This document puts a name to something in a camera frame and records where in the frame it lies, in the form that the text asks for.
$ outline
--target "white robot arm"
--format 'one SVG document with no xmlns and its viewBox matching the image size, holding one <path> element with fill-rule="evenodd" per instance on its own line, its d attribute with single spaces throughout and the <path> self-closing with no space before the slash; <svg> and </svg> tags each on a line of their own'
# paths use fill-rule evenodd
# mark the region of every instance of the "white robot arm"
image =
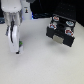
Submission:
<svg viewBox="0 0 84 84">
<path fill-rule="evenodd" d="M 22 42 L 20 41 L 19 26 L 22 22 L 22 0 L 1 0 L 1 8 L 4 12 L 7 24 L 8 40 L 11 52 L 20 53 Z"/>
</svg>

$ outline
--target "white background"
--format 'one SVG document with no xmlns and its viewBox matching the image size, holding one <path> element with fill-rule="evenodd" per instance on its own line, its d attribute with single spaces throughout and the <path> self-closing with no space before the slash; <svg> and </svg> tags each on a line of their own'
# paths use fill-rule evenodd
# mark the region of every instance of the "white background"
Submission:
<svg viewBox="0 0 84 84">
<path fill-rule="evenodd" d="M 72 47 L 46 36 L 51 18 L 23 21 L 24 53 L 10 52 L 0 25 L 0 84 L 84 84 L 84 27 L 76 24 Z"/>
</svg>

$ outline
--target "white surface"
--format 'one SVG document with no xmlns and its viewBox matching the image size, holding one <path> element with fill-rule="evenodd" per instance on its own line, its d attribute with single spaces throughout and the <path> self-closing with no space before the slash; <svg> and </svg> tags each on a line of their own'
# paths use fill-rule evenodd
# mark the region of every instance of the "white surface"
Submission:
<svg viewBox="0 0 84 84">
<path fill-rule="evenodd" d="M 84 27 L 76 24 L 70 48 L 46 36 L 50 20 L 21 24 L 22 55 L 10 52 L 6 24 L 0 25 L 0 84 L 84 84 Z"/>
<path fill-rule="evenodd" d="M 20 0 L 1 0 L 1 8 L 4 12 L 16 13 L 21 10 Z"/>
</svg>

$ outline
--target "robotic arm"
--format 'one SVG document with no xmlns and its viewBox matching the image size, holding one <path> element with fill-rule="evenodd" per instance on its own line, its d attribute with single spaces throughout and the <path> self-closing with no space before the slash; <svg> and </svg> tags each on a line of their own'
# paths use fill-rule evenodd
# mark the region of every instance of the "robotic arm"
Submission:
<svg viewBox="0 0 84 84">
<path fill-rule="evenodd" d="M 19 54 L 22 42 L 20 41 L 19 26 L 22 22 L 22 0 L 1 0 L 1 8 L 7 24 L 7 36 L 11 52 Z"/>
</svg>

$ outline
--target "table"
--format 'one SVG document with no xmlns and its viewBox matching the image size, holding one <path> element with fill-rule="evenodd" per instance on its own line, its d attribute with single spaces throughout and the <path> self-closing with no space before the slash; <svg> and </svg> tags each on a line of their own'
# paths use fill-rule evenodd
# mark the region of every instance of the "table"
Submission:
<svg viewBox="0 0 84 84">
<path fill-rule="evenodd" d="M 0 84 L 84 84 L 84 27 L 75 26 L 72 47 L 46 36 L 51 18 L 23 21 L 20 26 L 23 54 L 10 52 L 0 25 Z"/>
</svg>

